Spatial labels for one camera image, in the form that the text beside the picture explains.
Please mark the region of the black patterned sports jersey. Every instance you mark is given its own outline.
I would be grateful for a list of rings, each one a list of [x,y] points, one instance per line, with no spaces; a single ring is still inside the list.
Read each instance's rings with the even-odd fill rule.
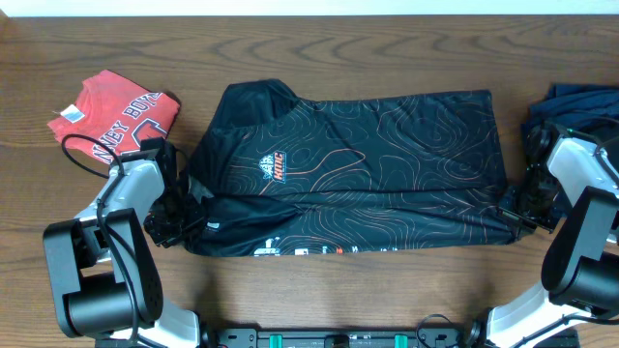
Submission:
[[[311,101],[277,79],[228,86],[190,157],[207,191],[189,252],[218,257],[508,245],[487,90]]]

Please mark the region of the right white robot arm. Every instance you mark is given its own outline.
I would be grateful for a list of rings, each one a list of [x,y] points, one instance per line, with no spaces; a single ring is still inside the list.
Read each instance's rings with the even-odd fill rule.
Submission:
[[[541,279],[474,323],[469,347],[534,347],[579,324],[618,323],[618,171],[599,138],[550,124],[554,142],[539,142],[542,167],[572,208],[550,245]]]

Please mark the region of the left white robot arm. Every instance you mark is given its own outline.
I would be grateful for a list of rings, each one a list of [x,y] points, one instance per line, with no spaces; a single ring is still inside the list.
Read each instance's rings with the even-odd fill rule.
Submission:
[[[105,185],[74,218],[50,224],[44,256],[55,316],[98,347],[198,347],[198,315],[168,300],[143,234],[153,208],[178,202],[176,150],[165,139],[112,155]]]

